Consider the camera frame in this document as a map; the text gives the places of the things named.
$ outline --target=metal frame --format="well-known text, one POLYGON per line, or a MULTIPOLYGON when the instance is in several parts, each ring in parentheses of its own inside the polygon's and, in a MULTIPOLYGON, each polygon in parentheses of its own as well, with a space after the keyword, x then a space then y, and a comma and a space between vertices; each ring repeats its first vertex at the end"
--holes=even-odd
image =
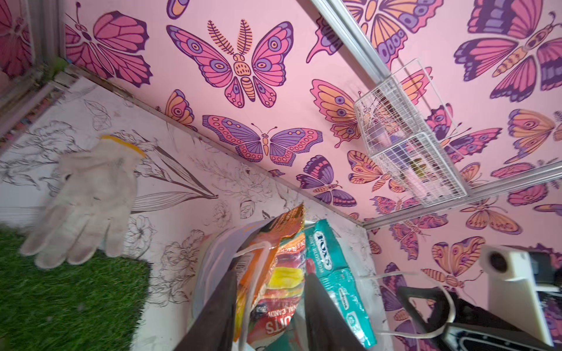
POLYGON ((501 179, 492 183, 484 184, 477 188, 472 189, 472 193, 467 197, 457 200, 451 200, 431 207, 416 206, 402 211, 385 215, 375 220, 363 224, 367 230, 384 227, 402 222, 411 218, 428 215, 433 212, 443 211, 457 206, 462 206, 468 203, 473 203, 482 199, 498 196, 515 190, 523 189, 536 184, 546 183, 562 177, 562 161, 552 163, 540 168, 534 168, 519 175, 501 179))

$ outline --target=orange candy wrapper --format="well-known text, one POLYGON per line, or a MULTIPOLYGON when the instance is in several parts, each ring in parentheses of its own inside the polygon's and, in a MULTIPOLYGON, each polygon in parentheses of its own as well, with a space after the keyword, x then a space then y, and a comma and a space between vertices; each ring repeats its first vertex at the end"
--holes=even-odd
MULTIPOLYGON (((234 264, 233 270, 236 272, 237 281, 238 281, 238 289, 236 293, 236 315, 235 315, 235 323, 234 323, 234 341, 237 341, 240 338, 241 328, 242 328, 242 317, 244 312, 244 305, 246 303, 246 299, 248 296, 248 291, 250 289, 253 274, 256 270, 260 270, 261 273, 259 275, 256 291, 252 296, 252 307, 253 310, 257 302, 260 301, 264 295, 270 295, 267 293, 268 290, 282 290, 282 289, 268 289, 268 283, 271 283, 272 275, 274 276, 273 286, 270 288, 282 288, 287 284, 289 286, 294 285, 290 290, 292 292, 288 293, 288 296, 293 296, 292 299, 295 299, 295 292, 294 290, 298 290, 300 283, 295 284, 294 279, 298 279, 299 275, 296 271, 291 271, 291 269, 295 269, 295 267, 291 265, 282 265, 279 266, 280 269, 276 270, 277 264, 279 262, 278 253, 281 250, 280 243, 285 238, 291 238, 295 236, 295 234, 299 233, 303 229, 304 223, 304 207, 300 205, 289 212, 286 212, 276 219, 274 219, 271 223, 267 226, 263 227, 258 235, 249 243, 248 246, 263 243, 268 241, 271 245, 271 249, 269 250, 269 254, 265 261, 265 264, 262 267, 257 267, 257 261, 261 254, 261 251, 264 249, 257 249, 251 252, 244 254, 243 256, 239 257, 238 260, 234 264)), ((289 251, 293 250, 297 252, 298 249, 293 248, 295 245, 298 246, 298 243, 293 243, 294 240, 289 240, 288 242, 284 243, 282 248, 287 248, 289 251)), ((302 239, 302 250, 304 250, 305 241, 304 238, 302 239)), ((281 257, 281 261, 286 261, 286 257, 281 257)), ((254 332, 252 327, 250 326, 251 334, 254 332)))

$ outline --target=black object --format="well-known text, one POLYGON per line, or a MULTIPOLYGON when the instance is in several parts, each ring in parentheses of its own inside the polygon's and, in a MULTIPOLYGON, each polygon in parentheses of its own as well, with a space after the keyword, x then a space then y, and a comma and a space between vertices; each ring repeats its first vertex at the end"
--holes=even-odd
POLYGON ((305 316, 310 351, 365 351, 315 274, 305 278, 305 316))
POLYGON ((234 337, 236 273, 228 271, 174 351, 230 351, 234 337))
MULTIPOLYGON (((552 351, 553 347, 530 336, 487 310, 474 306, 456 293, 449 292, 455 305, 456 317, 448 323, 440 336, 426 339, 434 348, 441 351, 552 351)), ((449 304, 445 294, 437 288, 421 289, 401 286, 396 297, 410 314, 416 330, 420 333, 432 332, 447 321, 449 304), (435 301, 427 322, 410 303, 410 298, 435 301)))

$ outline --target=leaf drawing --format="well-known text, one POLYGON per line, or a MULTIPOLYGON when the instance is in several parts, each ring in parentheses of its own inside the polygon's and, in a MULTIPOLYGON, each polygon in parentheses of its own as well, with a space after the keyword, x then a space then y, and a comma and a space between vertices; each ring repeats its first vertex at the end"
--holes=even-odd
POLYGON ((252 199, 245 199, 240 203, 240 218, 245 220, 246 218, 252 217, 255 210, 256 203, 252 201, 252 199))
POLYGON ((131 213, 158 211, 170 208, 191 199, 204 198, 198 193, 166 192, 139 196, 135 199, 131 213))

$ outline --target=purple butterfly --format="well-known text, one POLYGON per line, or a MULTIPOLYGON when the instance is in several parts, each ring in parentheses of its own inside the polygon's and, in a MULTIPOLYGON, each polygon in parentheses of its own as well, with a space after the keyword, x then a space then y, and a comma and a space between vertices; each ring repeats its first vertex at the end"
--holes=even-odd
POLYGON ((314 192, 320 194, 314 197, 326 204, 332 203, 333 197, 334 206, 357 206, 357 201, 355 201, 353 196, 343 190, 335 189, 338 186, 340 188, 342 186, 338 185, 337 182, 332 184, 332 181, 334 180, 334 170, 332 165, 330 165, 330 162, 328 162, 324 156, 316 155, 311 158, 303 171, 309 175, 297 175, 297 180, 301 182, 301 189, 316 188, 314 189, 314 192))
POLYGON ((409 198, 408 200, 403 202, 402 199, 394 201, 384 196, 375 196, 371 200, 374 201, 373 206, 377 207, 377 212, 381 215, 387 215, 394 210, 400 211, 401 209, 420 204, 419 201, 415 198, 409 198))
POLYGON ((220 116, 203 116, 203 126, 214 131, 220 141, 236 146, 236 152, 248 161, 260 162, 265 153, 274 164, 281 166, 291 167, 297 153, 308 152, 322 141, 321 131, 307 128, 283 130, 270 139, 267 133, 259 136, 242 123, 220 116))

